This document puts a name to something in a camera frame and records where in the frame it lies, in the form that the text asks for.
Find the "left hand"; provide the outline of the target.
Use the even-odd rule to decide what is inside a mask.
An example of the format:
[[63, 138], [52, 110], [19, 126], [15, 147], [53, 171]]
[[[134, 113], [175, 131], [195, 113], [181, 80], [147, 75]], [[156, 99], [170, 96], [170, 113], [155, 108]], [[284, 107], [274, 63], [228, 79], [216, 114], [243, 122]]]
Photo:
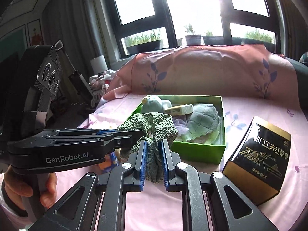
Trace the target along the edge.
[[[17, 176], [18, 174], [13, 171], [10, 165], [4, 173], [5, 191], [8, 198], [10, 198], [19, 209], [25, 210], [21, 197], [31, 197], [33, 195], [33, 190], [22, 179], [17, 178]], [[49, 174], [45, 186], [46, 191], [41, 193], [40, 202], [44, 207], [49, 209], [56, 201], [57, 175], [55, 173]]]

